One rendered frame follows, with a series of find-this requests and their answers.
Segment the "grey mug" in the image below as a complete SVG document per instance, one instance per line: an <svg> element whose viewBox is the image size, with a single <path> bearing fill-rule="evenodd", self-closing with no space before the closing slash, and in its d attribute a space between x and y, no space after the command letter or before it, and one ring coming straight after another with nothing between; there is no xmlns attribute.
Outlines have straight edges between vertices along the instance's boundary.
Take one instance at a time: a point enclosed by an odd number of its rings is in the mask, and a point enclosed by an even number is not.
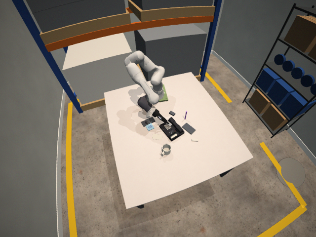
<svg viewBox="0 0 316 237"><path fill-rule="evenodd" d="M165 150L165 151L163 151L163 150ZM169 150L171 151L171 146L169 144L164 144L162 146L162 154L161 154L161 156L169 155L170 154Z"/></svg>

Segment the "black desk phone body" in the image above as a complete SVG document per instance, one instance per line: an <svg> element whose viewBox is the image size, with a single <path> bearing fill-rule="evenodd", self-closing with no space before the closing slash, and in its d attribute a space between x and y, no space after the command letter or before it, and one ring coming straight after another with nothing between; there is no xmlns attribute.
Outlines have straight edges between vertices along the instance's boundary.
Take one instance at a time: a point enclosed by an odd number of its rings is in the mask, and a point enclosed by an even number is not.
<svg viewBox="0 0 316 237"><path fill-rule="evenodd" d="M170 139L170 141L175 140L176 138L180 137L181 135L183 135L185 133L184 131L179 133L173 124L171 126L169 126L165 122L162 123L161 125L159 125L159 127L166 134L166 136Z"/></svg>

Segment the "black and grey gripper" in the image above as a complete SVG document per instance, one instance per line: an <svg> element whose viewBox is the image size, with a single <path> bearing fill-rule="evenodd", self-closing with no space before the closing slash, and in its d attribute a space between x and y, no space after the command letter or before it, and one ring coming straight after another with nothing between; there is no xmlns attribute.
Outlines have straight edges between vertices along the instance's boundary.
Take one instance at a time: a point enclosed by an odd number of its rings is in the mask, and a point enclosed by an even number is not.
<svg viewBox="0 0 316 237"><path fill-rule="evenodd" d="M159 110L157 110L157 109L154 111L154 113L152 114L152 116L158 117L161 121L167 123L169 126L172 125L169 121L167 121L167 119L165 119L165 118L159 113Z"/></svg>

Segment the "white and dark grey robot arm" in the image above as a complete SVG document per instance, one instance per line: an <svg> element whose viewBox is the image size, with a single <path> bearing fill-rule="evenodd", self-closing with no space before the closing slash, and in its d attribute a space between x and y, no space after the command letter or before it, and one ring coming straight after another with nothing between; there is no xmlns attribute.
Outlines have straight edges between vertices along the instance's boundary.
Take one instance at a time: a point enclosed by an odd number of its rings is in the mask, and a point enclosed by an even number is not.
<svg viewBox="0 0 316 237"><path fill-rule="evenodd" d="M132 80L141 86L146 93L145 96L138 99L138 105L147 112L146 118L150 118L156 110L153 105L157 104L165 94L162 87L162 78L164 76L165 69L162 66L155 65L141 51L135 51L130 54L126 57L124 63ZM150 83L154 86L149 86L143 73L137 66L138 63L146 72L153 73Z"/></svg>

